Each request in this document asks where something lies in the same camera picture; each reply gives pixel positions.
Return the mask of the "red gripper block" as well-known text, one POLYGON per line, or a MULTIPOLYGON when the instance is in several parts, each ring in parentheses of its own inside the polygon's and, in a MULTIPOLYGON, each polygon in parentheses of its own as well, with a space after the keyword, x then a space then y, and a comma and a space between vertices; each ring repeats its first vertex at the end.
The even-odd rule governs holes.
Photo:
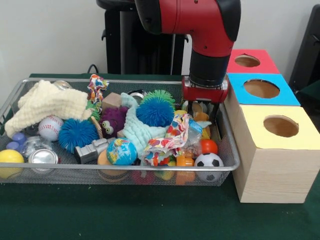
POLYGON ((211 122, 217 121, 217 114, 220 108, 220 103, 223 103, 227 97, 229 91, 229 78, 226 75, 221 85, 215 87, 203 87, 195 85, 190 81, 188 75, 182 77, 182 95, 183 99, 188 101, 187 113, 190 116, 194 115, 193 102, 203 101, 210 102, 212 104, 211 122))

